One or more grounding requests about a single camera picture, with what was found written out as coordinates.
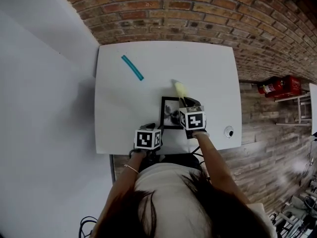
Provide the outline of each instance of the silver round object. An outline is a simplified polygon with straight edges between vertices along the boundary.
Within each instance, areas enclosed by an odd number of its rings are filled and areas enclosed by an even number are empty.
[[[233,128],[231,126],[227,126],[226,129],[224,129],[224,135],[227,138],[231,138],[233,136]]]

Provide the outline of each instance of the dark hair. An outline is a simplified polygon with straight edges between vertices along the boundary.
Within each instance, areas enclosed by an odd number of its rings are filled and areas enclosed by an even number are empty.
[[[199,175],[190,174],[190,178],[182,178],[205,210],[206,218],[210,219],[210,237],[270,237],[261,218],[236,196],[213,187],[205,172],[200,172]],[[154,238],[157,217],[152,200],[153,194],[154,191],[134,191],[131,188],[125,195],[117,197],[96,230],[95,238]],[[151,205],[149,221],[145,218],[148,203]]]

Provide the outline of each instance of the red box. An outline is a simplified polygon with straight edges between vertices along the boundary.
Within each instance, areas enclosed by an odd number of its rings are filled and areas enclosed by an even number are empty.
[[[301,82],[298,78],[286,76],[282,80],[284,81],[284,89],[266,93],[265,97],[282,99],[302,94]]]

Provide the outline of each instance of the table top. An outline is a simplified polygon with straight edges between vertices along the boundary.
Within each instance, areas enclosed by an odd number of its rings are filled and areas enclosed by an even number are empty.
[[[312,103],[312,135],[317,132],[317,85],[309,83]]]
[[[126,55],[142,81],[121,58]],[[176,41],[132,42],[101,46],[95,93],[97,153],[127,155],[135,130],[159,125],[161,97],[177,97],[174,80],[188,97],[205,106],[206,130],[215,147],[241,146],[241,99],[233,50],[230,47]],[[231,138],[224,135],[232,126]],[[158,154],[188,153],[197,146],[184,130],[166,129]]]

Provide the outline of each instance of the white shirt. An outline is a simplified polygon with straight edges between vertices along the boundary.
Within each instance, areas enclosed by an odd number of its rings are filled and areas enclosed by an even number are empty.
[[[203,238],[210,234],[209,222],[204,210],[181,176],[189,177],[196,169],[172,163],[155,164],[140,172],[135,183],[136,190],[154,191],[153,204],[157,213],[157,238]],[[275,227],[264,211],[263,204],[247,205],[268,226],[272,238],[276,238]],[[146,218],[151,219],[150,204]]]

